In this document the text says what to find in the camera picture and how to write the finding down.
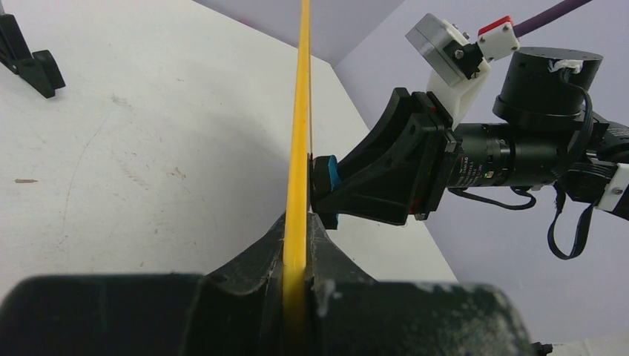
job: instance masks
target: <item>white tape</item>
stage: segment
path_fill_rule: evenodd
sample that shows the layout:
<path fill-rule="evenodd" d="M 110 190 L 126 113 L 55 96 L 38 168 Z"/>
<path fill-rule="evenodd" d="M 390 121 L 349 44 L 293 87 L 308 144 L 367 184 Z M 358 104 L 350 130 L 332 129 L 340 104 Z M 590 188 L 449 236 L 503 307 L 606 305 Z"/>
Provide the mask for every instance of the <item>white tape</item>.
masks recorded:
<path fill-rule="evenodd" d="M 575 74 L 579 74 L 583 68 L 583 61 L 579 61 L 578 59 L 562 59 L 560 61 L 553 62 L 551 59 L 548 63 L 548 70 L 550 70 L 551 73 L 563 68 L 572 68 L 574 69 Z"/>

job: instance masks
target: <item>yellow object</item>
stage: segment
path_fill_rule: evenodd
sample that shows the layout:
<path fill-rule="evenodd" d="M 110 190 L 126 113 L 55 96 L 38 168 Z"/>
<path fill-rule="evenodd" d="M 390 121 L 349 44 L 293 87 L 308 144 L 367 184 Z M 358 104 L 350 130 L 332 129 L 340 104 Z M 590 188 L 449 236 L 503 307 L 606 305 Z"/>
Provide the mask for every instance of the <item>yellow object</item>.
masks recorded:
<path fill-rule="evenodd" d="M 284 230 L 282 302 L 286 341 L 305 344 L 306 218 L 308 214 L 308 127 L 310 111 L 310 1 L 301 2 L 297 84 L 293 116 L 289 191 Z"/>

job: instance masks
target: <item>black cylinder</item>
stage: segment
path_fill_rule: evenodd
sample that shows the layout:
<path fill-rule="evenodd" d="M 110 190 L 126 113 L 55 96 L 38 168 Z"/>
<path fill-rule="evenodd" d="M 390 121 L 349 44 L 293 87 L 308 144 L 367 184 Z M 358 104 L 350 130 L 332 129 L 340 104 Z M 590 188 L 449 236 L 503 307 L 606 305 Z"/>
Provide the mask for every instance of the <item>black cylinder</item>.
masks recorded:
<path fill-rule="evenodd" d="M 572 73 L 568 81 L 588 90 L 602 59 L 579 50 L 522 47 L 511 58 L 493 113 L 527 130 L 573 129 L 574 119 L 581 114 L 583 95 L 561 81 L 560 61 L 582 61 L 581 71 Z"/>
<path fill-rule="evenodd" d="M 448 188 L 548 185 L 570 135 L 533 133 L 509 124 L 460 124 L 455 135 L 463 153 Z"/>

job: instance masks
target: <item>purple tube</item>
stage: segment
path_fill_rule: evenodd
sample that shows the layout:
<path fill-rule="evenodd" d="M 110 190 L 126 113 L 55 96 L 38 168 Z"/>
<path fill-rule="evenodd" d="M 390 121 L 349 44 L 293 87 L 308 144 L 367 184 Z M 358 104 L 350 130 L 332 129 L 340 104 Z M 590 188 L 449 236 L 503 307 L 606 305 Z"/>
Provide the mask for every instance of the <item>purple tube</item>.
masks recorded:
<path fill-rule="evenodd" d="M 551 7 L 550 9 L 535 15 L 534 17 L 522 22 L 521 24 L 517 24 L 513 27 L 513 32 L 516 37 L 520 38 L 528 33 L 537 30 L 540 27 L 543 27 L 563 15 L 569 13 L 572 10 L 578 9 L 579 7 L 587 4 L 592 0 L 564 0 L 557 5 Z"/>

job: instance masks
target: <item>table surface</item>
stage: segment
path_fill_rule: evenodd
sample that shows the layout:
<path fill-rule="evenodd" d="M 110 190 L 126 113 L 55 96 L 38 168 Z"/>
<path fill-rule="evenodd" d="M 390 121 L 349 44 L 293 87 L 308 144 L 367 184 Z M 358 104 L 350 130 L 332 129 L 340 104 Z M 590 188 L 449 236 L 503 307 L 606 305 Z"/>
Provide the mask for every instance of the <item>table surface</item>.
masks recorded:
<path fill-rule="evenodd" d="M 3 2 L 67 87 L 0 68 L 0 297 L 36 274 L 207 273 L 283 213 L 297 50 L 192 0 Z M 312 71 L 314 152 L 344 156 L 367 128 Z M 423 223 L 330 236 L 375 278 L 455 280 Z"/>

